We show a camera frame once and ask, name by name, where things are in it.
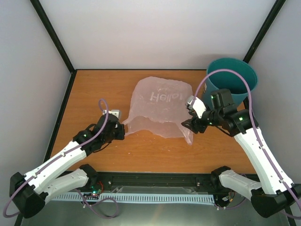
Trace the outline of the translucent pink plastic trash bag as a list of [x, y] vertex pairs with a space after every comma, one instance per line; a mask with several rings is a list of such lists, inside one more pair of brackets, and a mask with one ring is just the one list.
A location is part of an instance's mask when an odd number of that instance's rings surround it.
[[191, 145], [193, 133], [181, 125], [190, 118], [186, 101], [192, 95], [190, 84], [158, 77], [140, 80], [131, 97], [126, 135], [148, 130], [163, 138], [184, 138]]

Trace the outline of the teal plastic trash bin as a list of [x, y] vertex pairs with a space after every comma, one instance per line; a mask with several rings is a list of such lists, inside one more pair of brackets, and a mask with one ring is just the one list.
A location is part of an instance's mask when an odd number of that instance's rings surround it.
[[[219, 69], [229, 69], [239, 73], [247, 82], [250, 90], [257, 86], [258, 77], [255, 70], [239, 59], [228, 57], [216, 59], [209, 64], [206, 73], [209, 74]], [[213, 109], [211, 92], [218, 89], [229, 89], [237, 107], [243, 103], [248, 95], [245, 84], [239, 77], [230, 72], [217, 72], [206, 79], [201, 98], [210, 109]]]

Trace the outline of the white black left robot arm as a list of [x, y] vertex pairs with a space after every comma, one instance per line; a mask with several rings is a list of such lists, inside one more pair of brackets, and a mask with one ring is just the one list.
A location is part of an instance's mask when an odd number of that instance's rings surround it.
[[24, 218], [39, 213], [53, 198], [70, 190], [98, 184], [97, 172], [89, 164], [62, 175], [70, 166], [103, 150], [113, 140], [123, 140], [124, 125], [119, 122], [119, 110], [103, 111], [98, 123], [89, 125], [73, 137], [68, 145], [37, 168], [10, 178], [9, 197]]

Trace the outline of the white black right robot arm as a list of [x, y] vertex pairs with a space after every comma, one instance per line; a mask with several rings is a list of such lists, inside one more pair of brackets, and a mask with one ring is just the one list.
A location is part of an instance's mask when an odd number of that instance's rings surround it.
[[186, 107], [192, 116], [182, 125], [193, 133], [204, 133], [208, 126], [216, 127], [242, 147], [255, 169], [259, 181], [248, 179], [227, 166], [211, 172], [216, 191], [231, 189], [248, 199], [264, 218], [278, 213], [300, 198], [301, 186], [295, 184], [282, 170], [267, 146], [257, 121], [247, 109], [238, 110], [228, 89], [211, 93], [210, 110], [197, 97], [190, 96]]

